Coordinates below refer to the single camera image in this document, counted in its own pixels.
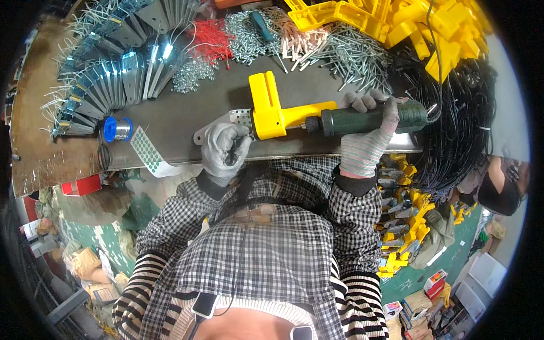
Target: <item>striped sleeve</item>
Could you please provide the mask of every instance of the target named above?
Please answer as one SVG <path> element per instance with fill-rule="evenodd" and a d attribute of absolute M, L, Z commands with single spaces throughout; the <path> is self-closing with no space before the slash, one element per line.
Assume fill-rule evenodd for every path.
<path fill-rule="evenodd" d="M 153 251 L 136 259 L 128 285 L 112 309 L 112 319 L 122 339 L 139 339 L 141 321 L 166 261 L 163 255 Z"/>
<path fill-rule="evenodd" d="M 336 304 L 346 339 L 389 339 L 381 308 L 380 278 L 374 273 L 354 272 L 339 280 L 344 288 L 335 289 Z"/>

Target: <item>green dot sticker sheet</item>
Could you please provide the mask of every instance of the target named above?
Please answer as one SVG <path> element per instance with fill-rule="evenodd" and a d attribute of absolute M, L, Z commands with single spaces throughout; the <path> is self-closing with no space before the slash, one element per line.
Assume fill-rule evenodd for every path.
<path fill-rule="evenodd" d="M 155 177 L 175 176 L 182 172 L 181 168 L 172 166 L 164 160 L 141 126 L 134 132 L 130 143 L 145 167 Z"/>

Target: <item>striped work glove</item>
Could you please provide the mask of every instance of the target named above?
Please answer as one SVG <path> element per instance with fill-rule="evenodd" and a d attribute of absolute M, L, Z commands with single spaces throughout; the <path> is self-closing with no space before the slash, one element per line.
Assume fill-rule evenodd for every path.
<path fill-rule="evenodd" d="M 347 93 L 342 99 L 343 107 L 352 107 L 361 114 L 376 108 L 376 100 L 385 102 L 384 116 L 380 128 L 369 133 L 352 133 L 342 136 L 342 159 L 340 175 L 351 178 L 372 178 L 384 150 L 397 129 L 399 113 L 397 101 L 387 98 L 379 90 L 370 90 L 370 95 L 355 98 Z"/>

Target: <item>black cable bundle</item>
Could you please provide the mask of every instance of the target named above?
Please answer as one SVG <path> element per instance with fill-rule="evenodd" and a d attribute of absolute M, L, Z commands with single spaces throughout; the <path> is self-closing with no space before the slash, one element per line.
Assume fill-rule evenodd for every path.
<path fill-rule="evenodd" d="M 496 71 L 484 58 L 461 59 L 440 88 L 411 46 L 399 46 L 393 55 L 395 73 L 408 81 L 406 94 L 430 109 L 429 116 L 442 109 L 437 121 L 422 130 L 423 154 L 411 157 L 418 170 L 411 187 L 441 201 L 481 162 L 482 153 L 492 152 Z"/>

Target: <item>screwdriver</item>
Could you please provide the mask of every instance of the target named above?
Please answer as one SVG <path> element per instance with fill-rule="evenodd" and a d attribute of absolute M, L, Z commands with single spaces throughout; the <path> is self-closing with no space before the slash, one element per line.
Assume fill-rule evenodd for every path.
<path fill-rule="evenodd" d="M 268 31 L 267 25 L 264 23 L 263 17 L 260 15 L 259 12 L 254 11 L 249 14 L 249 19 L 251 20 L 251 23 L 259 32 L 261 37 L 264 40 L 264 44 L 269 44 L 272 42 L 274 37 L 271 35 L 271 33 Z M 273 47 L 274 52 L 276 53 L 277 58 L 280 60 L 281 66 L 283 66 L 283 71 L 287 74 L 287 69 L 285 68 L 285 65 L 283 64 L 283 61 L 280 58 L 280 54 L 278 53 L 276 47 Z"/>

